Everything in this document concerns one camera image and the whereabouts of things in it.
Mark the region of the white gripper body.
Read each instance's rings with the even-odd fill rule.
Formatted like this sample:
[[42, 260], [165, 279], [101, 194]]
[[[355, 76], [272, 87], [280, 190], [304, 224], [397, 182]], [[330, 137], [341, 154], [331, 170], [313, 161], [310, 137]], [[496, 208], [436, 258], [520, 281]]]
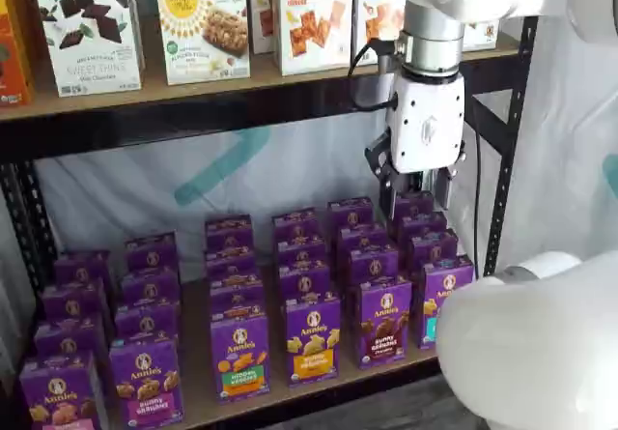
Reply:
[[463, 76], [420, 77], [400, 70], [391, 96], [397, 100], [387, 111], [394, 170], [407, 175], [455, 164], [463, 140]]

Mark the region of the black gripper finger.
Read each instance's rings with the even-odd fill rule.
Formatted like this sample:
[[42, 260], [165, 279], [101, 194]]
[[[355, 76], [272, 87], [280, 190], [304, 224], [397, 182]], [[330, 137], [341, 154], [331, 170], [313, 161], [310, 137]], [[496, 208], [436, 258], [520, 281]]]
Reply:
[[456, 176], [458, 175], [457, 167], [460, 163], [464, 162], [466, 158], [467, 154], [465, 151], [465, 142], [462, 141], [460, 145], [459, 155], [455, 162], [451, 165], [441, 167], [435, 172], [433, 195], [437, 204], [442, 209], [450, 208], [453, 192], [453, 183]]
[[393, 219], [400, 174], [395, 169], [391, 154], [391, 132], [387, 129], [364, 150], [371, 172], [379, 181], [379, 208], [383, 216]]

